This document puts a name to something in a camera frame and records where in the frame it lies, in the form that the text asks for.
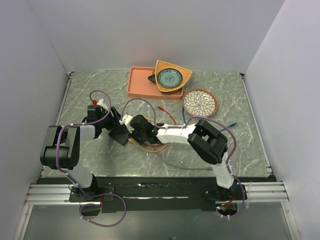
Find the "orange woven triangular plate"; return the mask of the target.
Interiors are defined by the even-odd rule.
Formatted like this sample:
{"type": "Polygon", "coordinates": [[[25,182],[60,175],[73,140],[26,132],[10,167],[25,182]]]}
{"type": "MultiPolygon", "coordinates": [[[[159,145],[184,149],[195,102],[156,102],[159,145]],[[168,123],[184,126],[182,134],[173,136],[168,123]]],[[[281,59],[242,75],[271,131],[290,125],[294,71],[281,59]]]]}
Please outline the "orange woven triangular plate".
{"type": "Polygon", "coordinates": [[[178,66],[176,64],[173,64],[173,63],[165,62],[162,60],[157,60],[156,65],[155,65],[154,74],[155,74],[155,80],[156,80],[155,83],[156,83],[158,89],[160,90],[160,92],[168,93],[168,92],[174,92],[174,91],[182,89],[185,86],[185,84],[188,82],[188,80],[190,79],[190,77],[192,75],[192,71],[189,69],[186,69],[184,67],[178,66]],[[175,87],[175,88],[165,88],[165,87],[160,86],[160,84],[158,83],[158,80],[157,80],[157,75],[161,70],[167,69],[167,68],[172,68],[172,69],[178,70],[182,74],[183,80],[182,80],[182,83],[180,86],[175,87]]]}

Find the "white floral round plate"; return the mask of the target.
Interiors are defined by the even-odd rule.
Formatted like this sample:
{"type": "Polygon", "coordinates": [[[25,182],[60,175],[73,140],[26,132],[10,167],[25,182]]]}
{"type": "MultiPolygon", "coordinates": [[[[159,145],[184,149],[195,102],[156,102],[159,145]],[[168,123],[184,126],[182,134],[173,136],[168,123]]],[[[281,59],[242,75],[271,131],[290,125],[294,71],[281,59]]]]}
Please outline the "white floral round plate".
{"type": "Polygon", "coordinates": [[[218,109],[216,97],[211,92],[200,88],[186,92],[182,98],[182,105],[191,116],[210,117],[218,109]]]}

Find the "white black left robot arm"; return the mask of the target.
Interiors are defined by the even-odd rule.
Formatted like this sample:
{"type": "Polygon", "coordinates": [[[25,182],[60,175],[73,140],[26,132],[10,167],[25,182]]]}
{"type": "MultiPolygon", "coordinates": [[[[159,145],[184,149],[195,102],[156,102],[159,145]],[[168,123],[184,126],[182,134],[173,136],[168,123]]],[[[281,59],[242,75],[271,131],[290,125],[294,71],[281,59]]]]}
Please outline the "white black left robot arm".
{"type": "Polygon", "coordinates": [[[87,107],[87,116],[80,124],[64,127],[48,127],[40,153],[40,162],[52,170],[65,174],[87,201],[94,201],[99,195],[96,177],[81,163],[80,142],[96,139],[103,129],[111,132],[118,127],[121,115],[112,106],[110,110],[98,104],[87,107]]]}

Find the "black small bowl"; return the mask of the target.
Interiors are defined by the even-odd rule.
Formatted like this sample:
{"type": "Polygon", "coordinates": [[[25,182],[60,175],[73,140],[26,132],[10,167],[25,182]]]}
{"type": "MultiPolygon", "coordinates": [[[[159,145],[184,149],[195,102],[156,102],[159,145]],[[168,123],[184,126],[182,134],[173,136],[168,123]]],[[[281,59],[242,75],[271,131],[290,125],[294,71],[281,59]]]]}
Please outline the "black small bowl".
{"type": "Polygon", "coordinates": [[[148,77],[148,80],[155,83],[156,82],[156,75],[155,74],[152,74],[148,77]]]}

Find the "aluminium frame rail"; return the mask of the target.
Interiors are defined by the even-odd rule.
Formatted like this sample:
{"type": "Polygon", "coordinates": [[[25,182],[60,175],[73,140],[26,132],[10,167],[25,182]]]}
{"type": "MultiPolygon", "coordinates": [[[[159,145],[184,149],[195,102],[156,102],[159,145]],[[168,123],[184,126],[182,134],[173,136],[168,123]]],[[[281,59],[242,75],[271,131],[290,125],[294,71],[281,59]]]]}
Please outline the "aluminium frame rail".
{"type": "MultiPolygon", "coordinates": [[[[249,203],[288,202],[283,182],[244,182],[249,203]]],[[[70,200],[71,190],[67,184],[32,184],[25,205],[79,205],[84,201],[70,200]]]]}

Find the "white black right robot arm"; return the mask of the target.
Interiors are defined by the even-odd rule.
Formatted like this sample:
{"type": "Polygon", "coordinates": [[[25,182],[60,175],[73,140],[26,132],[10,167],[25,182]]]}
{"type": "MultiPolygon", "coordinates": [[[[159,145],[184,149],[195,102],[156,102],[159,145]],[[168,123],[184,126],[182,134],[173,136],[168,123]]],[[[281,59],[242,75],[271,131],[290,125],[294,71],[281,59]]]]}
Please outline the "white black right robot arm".
{"type": "Polygon", "coordinates": [[[223,199],[236,194],[237,181],[229,167],[228,139],[204,117],[195,124],[152,124],[144,116],[137,115],[126,124],[131,138],[139,145],[185,144],[193,148],[198,156],[210,164],[223,199]]]}

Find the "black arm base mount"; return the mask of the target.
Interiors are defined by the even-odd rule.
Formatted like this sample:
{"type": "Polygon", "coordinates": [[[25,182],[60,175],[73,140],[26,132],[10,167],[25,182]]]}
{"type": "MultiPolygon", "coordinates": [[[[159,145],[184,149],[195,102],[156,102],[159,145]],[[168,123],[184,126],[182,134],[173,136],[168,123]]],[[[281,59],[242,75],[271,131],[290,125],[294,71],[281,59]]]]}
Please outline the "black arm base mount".
{"type": "Polygon", "coordinates": [[[97,177],[84,195],[65,177],[41,177],[40,185],[66,184],[71,203],[100,204],[103,213],[127,211],[216,211],[218,202],[246,201],[246,188],[235,182],[219,187],[215,177],[97,177]]]}

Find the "salmon pink tray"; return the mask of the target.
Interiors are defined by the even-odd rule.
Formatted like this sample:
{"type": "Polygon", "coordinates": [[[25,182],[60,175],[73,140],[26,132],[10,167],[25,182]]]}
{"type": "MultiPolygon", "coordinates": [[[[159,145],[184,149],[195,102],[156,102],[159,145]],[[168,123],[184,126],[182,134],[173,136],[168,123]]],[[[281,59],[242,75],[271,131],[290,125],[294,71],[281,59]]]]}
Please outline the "salmon pink tray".
{"type": "Polygon", "coordinates": [[[147,100],[181,101],[184,95],[183,89],[160,92],[156,83],[148,79],[154,73],[154,67],[132,66],[128,77],[127,96],[147,100]]]}

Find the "teal patterned round dish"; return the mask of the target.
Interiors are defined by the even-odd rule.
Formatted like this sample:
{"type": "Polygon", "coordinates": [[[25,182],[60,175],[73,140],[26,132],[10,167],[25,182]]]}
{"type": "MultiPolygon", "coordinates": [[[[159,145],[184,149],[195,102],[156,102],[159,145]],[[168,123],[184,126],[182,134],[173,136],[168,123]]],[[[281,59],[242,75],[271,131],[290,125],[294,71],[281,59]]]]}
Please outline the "teal patterned round dish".
{"type": "Polygon", "coordinates": [[[165,68],[157,74],[157,81],[160,86],[168,89],[173,89],[182,84],[183,76],[176,69],[165,68]]]}

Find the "black network switch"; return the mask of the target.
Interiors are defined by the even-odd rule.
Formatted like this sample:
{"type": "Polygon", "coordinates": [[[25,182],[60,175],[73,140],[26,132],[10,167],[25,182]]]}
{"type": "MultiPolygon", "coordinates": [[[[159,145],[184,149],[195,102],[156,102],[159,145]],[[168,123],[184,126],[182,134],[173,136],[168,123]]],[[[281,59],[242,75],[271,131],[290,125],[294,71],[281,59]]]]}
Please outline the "black network switch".
{"type": "Polygon", "coordinates": [[[111,139],[122,146],[124,146],[130,138],[130,132],[124,124],[116,125],[108,135],[111,139]]]}

